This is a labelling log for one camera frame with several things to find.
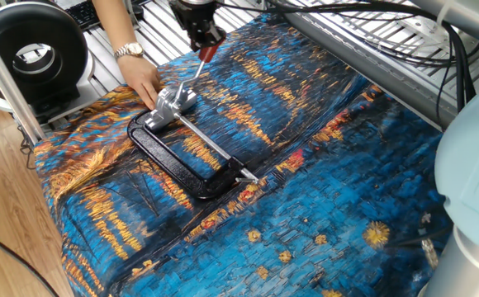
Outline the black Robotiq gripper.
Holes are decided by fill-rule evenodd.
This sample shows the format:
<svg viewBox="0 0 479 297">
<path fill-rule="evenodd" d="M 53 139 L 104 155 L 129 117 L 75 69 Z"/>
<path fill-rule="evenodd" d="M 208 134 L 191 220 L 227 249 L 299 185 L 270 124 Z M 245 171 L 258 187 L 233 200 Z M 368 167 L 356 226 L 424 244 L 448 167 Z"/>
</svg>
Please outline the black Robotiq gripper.
<svg viewBox="0 0 479 297">
<path fill-rule="evenodd" d="M 226 38 L 226 31 L 215 25 L 215 0 L 169 0 L 179 25 L 188 33 L 190 47 L 197 52 L 207 46 L 218 46 Z"/>
</svg>

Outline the bare human hand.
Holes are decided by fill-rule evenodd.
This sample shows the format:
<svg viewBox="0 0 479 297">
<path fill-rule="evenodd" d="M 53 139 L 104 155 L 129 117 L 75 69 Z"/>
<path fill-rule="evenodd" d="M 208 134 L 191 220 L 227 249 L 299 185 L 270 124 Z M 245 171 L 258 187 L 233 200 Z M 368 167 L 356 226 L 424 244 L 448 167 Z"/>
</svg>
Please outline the bare human hand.
<svg viewBox="0 0 479 297">
<path fill-rule="evenodd" d="M 160 90 L 158 69 L 147 59 L 130 55 L 122 56 L 117 63 L 127 85 L 150 110 L 154 110 Z"/>
</svg>

